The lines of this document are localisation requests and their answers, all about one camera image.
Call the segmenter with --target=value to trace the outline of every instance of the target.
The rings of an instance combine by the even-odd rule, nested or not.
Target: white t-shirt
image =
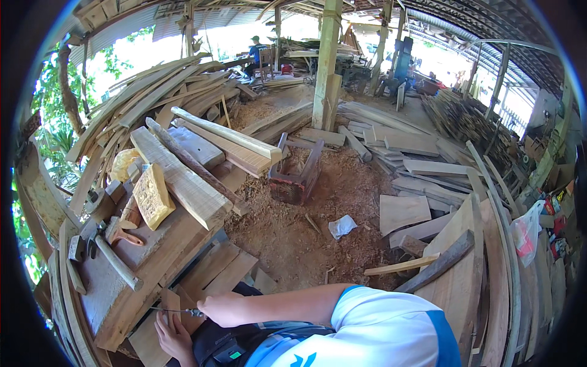
[[[349,287],[335,306],[331,324],[336,332],[328,335],[307,332],[325,329],[318,325],[284,325],[288,327],[270,335],[246,366],[460,366],[444,313],[412,294]]]

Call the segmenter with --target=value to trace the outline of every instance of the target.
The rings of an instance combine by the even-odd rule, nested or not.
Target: human hand
[[[243,295],[228,292],[217,296],[208,296],[203,301],[198,301],[198,309],[223,328],[233,328],[247,324],[244,318],[245,299]]]
[[[163,320],[163,313],[157,311],[155,329],[157,330],[161,349],[177,359],[181,367],[195,367],[195,357],[194,352],[192,351],[190,333],[188,333],[185,327],[183,327],[177,315],[173,315],[170,322],[173,322],[177,332],[174,332],[169,326],[167,326]]]

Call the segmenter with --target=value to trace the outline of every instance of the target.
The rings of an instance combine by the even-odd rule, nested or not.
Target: wooden chair
[[[261,75],[261,83],[264,83],[267,80],[268,73],[271,73],[271,79],[274,78],[272,49],[267,48],[259,51],[259,68],[253,69],[253,75],[255,75],[256,72],[259,72],[259,74]]]

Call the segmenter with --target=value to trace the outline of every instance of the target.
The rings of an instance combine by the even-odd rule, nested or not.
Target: human arm
[[[155,329],[159,337],[161,349],[173,358],[177,359],[181,367],[198,367],[192,350],[192,341],[190,333],[185,330],[177,315],[173,315],[170,322],[176,327],[177,332],[171,330],[163,320],[163,313],[157,311],[157,320]]]
[[[328,284],[255,297],[229,292],[198,301],[198,309],[223,328],[284,320],[328,324],[340,295],[353,285]]]

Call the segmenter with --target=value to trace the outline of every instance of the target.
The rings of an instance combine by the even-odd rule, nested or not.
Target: overturned wooden stool
[[[271,197],[275,200],[287,204],[302,205],[310,196],[320,175],[320,157],[324,140],[318,139],[316,143],[312,144],[310,142],[289,142],[287,138],[287,133],[281,134],[277,147],[282,152],[286,147],[291,146],[309,149],[310,155],[299,174],[295,172],[296,167],[290,166],[285,159],[274,164],[269,170],[269,189],[271,190]]]

